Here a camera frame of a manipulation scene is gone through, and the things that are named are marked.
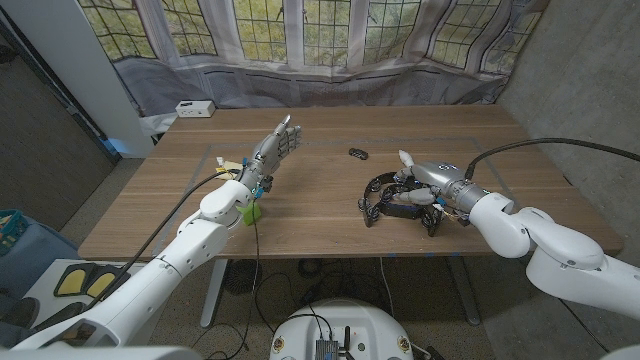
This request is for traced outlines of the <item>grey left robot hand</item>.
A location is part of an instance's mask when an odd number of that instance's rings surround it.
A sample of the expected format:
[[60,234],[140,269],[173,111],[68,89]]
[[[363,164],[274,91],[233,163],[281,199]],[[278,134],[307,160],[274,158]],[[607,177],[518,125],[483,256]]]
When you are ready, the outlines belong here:
[[301,127],[290,126],[291,115],[287,114],[253,150],[247,164],[236,180],[249,190],[263,189],[269,192],[273,174],[281,161],[301,144]]

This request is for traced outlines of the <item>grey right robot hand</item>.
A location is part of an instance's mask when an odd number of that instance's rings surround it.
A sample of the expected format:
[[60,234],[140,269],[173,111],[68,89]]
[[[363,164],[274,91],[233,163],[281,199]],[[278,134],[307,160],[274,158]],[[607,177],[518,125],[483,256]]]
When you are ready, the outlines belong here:
[[398,172],[404,177],[413,176],[423,184],[422,188],[401,192],[394,196],[395,200],[417,205],[429,205],[440,195],[451,196],[454,184],[464,183],[464,174],[456,166],[446,162],[424,162],[413,164]]

